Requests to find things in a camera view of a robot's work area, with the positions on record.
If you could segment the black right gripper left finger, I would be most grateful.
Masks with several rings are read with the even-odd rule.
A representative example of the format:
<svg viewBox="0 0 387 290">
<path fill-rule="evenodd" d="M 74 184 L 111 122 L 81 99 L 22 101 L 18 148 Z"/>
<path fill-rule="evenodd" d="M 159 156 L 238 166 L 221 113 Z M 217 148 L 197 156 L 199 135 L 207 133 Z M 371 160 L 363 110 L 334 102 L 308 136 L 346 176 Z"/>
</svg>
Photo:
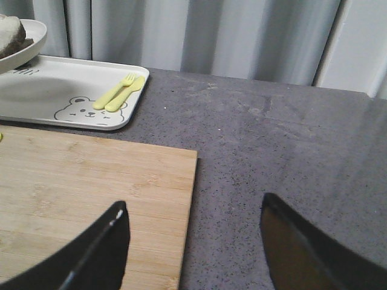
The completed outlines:
<svg viewBox="0 0 387 290">
<path fill-rule="evenodd" d="M 130 241 L 124 201 L 49 258 L 1 284 L 1 289 L 120 289 Z"/>
</svg>

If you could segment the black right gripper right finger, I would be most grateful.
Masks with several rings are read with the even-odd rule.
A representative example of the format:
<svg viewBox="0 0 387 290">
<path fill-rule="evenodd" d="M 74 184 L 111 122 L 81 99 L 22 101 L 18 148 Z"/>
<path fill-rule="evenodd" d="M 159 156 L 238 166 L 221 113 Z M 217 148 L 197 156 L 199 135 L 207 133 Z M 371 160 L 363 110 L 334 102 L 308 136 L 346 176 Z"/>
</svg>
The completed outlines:
<svg viewBox="0 0 387 290">
<path fill-rule="evenodd" d="M 386 289 L 386 269 L 330 238 L 274 193 L 264 195 L 260 229 L 275 289 Z"/>
</svg>

